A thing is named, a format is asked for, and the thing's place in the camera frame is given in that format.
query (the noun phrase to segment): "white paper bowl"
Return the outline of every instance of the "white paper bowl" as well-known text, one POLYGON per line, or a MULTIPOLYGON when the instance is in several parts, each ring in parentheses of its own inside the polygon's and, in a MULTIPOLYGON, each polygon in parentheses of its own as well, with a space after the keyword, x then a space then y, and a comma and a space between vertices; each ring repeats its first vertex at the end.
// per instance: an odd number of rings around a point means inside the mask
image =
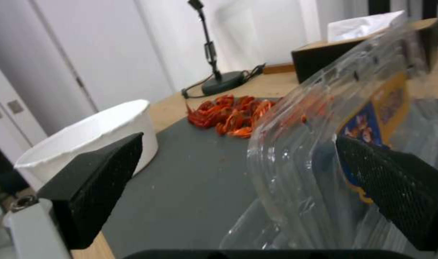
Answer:
POLYGON ((78 154, 143 132, 143 153, 135 174, 150 162, 158 150, 148 105, 146 100, 135 100, 96 113, 27 150, 14 167, 37 191, 78 154))

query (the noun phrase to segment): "orange crawfish pile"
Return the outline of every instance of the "orange crawfish pile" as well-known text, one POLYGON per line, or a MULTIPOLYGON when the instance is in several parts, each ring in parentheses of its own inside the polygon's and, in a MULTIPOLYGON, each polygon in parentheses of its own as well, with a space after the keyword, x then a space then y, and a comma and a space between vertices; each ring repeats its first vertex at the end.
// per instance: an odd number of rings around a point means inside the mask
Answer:
POLYGON ((188 120, 199 128, 215 127, 219 135, 249 138, 252 129, 275 102, 243 96, 235 101, 233 95, 224 95, 203 102, 196 110, 187 106, 188 120))

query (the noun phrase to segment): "printed label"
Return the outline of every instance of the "printed label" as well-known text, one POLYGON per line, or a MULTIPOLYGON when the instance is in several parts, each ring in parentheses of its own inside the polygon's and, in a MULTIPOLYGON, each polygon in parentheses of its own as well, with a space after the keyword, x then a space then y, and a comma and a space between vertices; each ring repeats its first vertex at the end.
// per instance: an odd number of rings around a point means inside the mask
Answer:
MULTIPOLYGON (((409 96, 406 75, 399 73, 385 82, 355 113, 349 116, 337 131, 337 135, 356 138, 377 146, 388 146, 395 129, 403 122, 409 112, 409 96)), ((340 163, 347 185, 359 193, 360 199, 373 203, 364 190, 359 187, 355 177, 346 164, 340 163)))

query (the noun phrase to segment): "gray mat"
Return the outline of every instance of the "gray mat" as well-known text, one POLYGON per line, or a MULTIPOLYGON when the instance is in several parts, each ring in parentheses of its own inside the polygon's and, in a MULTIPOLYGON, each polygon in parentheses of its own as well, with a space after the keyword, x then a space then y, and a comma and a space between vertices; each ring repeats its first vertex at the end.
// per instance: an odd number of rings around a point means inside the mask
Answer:
MULTIPOLYGON (((185 118, 157 138, 158 154, 128 183, 102 229, 116 258, 147 249, 216 249, 256 197, 245 176, 247 140, 219 137, 185 118)), ((406 253, 431 255, 412 247, 406 253)))

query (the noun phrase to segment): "wooden tabletop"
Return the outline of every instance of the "wooden tabletop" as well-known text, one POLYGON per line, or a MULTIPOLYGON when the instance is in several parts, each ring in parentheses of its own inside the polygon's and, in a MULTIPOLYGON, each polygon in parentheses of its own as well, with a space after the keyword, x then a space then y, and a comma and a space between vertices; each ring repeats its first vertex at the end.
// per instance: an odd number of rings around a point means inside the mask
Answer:
MULTIPOLYGON (((438 98, 438 62, 432 73, 428 76, 428 84, 433 86, 434 95, 438 98)), ((246 84, 233 90, 221 93, 233 94, 235 96, 252 95, 255 97, 282 97, 298 87, 297 77, 294 72, 260 75, 246 84)), ((189 93, 201 95, 201 87, 195 87, 189 93)), ((205 98, 188 99, 187 103, 196 108, 205 100, 212 100, 219 95, 212 95, 205 98)), ((156 132, 162 131, 173 123, 186 116, 185 99, 181 93, 175 93, 170 97, 151 105, 150 117, 153 120, 156 132)), ((75 259, 114 259, 105 237, 100 232, 90 247, 84 250, 72 250, 75 259)))

